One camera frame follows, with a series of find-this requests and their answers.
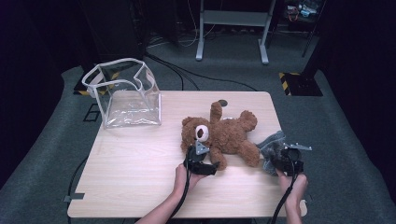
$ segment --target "teddy bear arm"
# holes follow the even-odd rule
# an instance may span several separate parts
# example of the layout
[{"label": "teddy bear arm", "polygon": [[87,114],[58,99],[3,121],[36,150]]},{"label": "teddy bear arm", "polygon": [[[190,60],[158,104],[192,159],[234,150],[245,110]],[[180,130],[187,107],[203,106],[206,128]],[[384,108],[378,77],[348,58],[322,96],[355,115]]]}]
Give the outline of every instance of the teddy bear arm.
[{"label": "teddy bear arm", "polygon": [[219,162],[218,170],[222,171],[227,167],[227,161],[218,148],[210,148],[209,155],[212,164]]},{"label": "teddy bear arm", "polygon": [[210,123],[218,122],[222,116],[222,107],[219,102],[214,102],[210,108]]},{"label": "teddy bear arm", "polygon": [[239,125],[245,132],[251,132],[256,128],[257,125],[256,116],[250,111],[243,111],[239,118]]}]

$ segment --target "brown teddy bear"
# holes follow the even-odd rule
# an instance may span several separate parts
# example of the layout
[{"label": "brown teddy bear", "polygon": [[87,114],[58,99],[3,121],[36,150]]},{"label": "brown teddy bear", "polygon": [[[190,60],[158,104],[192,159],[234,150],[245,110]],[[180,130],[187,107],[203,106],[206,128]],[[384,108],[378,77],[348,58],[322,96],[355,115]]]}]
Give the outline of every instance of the brown teddy bear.
[{"label": "brown teddy bear", "polygon": [[203,118],[187,117],[182,121],[181,149],[187,153],[188,147],[198,140],[209,148],[210,160],[213,164],[219,162],[218,170],[227,167],[227,161],[222,153],[238,154],[249,166],[257,166],[260,151],[257,146],[248,141],[247,132],[256,128],[257,118],[245,110],[239,119],[221,119],[220,102],[212,104],[210,121]]}]

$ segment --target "table top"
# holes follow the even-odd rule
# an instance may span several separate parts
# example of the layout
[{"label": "table top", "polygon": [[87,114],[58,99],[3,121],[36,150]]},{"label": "table top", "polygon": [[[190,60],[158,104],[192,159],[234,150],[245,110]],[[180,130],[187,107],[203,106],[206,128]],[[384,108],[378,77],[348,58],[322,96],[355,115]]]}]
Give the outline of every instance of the table top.
[{"label": "table top", "polygon": [[[276,111],[263,91],[162,91],[162,125],[103,129],[76,188],[82,200],[73,200],[70,217],[142,217],[172,191],[175,169],[185,155],[180,148],[181,121],[209,119],[210,106],[226,100],[223,118],[238,118],[249,110],[258,118],[248,140],[260,143],[281,130]],[[282,194],[277,177],[260,165],[252,168],[237,155],[225,155],[224,171],[202,179],[189,191],[175,217],[271,217]],[[210,163],[208,156],[204,160]],[[301,203],[303,216],[306,207]]]}]

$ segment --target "clear plastic bag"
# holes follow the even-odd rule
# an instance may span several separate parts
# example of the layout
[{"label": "clear plastic bag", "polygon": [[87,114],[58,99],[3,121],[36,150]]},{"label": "clear plastic bag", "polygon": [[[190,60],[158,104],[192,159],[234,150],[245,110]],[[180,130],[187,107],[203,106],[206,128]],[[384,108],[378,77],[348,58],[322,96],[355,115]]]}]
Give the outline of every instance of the clear plastic bag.
[{"label": "clear plastic bag", "polygon": [[82,84],[96,98],[104,128],[161,125],[161,92],[144,62],[127,58],[97,64]]},{"label": "clear plastic bag", "polygon": [[300,1],[303,10],[308,11],[310,14],[317,14],[319,8],[322,6],[322,0],[304,0]]}]

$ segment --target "gray carpet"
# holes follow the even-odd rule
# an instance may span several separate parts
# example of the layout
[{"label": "gray carpet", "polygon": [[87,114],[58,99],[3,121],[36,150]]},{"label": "gray carpet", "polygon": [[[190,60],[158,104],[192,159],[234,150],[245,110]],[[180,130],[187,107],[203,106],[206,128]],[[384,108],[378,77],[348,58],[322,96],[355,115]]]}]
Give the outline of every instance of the gray carpet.
[{"label": "gray carpet", "polygon": [[[303,152],[304,172],[309,178],[305,197],[308,214],[304,223],[396,223],[396,206],[381,174],[351,131],[326,77],[320,71],[315,76],[323,97],[287,96],[283,92],[278,73],[303,71],[315,43],[302,58],[306,39],[278,33],[268,49],[270,63],[262,65],[258,38],[213,36],[205,42],[201,62],[195,61],[196,42],[179,48],[161,44],[148,48],[148,52],[193,73],[242,82],[272,95],[287,142],[313,148]],[[145,61],[160,90],[181,90],[180,78],[172,70],[150,59]],[[60,103],[35,145],[0,191],[0,223],[67,223],[63,197],[75,169],[88,156],[100,126],[100,120],[83,122],[95,100],[73,95],[81,75],[79,67],[63,73],[65,84]],[[201,91],[252,91],[233,82],[189,76]],[[184,90],[195,90],[187,80],[184,83]],[[266,223],[266,220],[256,218],[252,223]],[[122,218],[72,218],[71,221],[134,223]],[[285,223],[285,219],[279,218],[277,223]]]}]

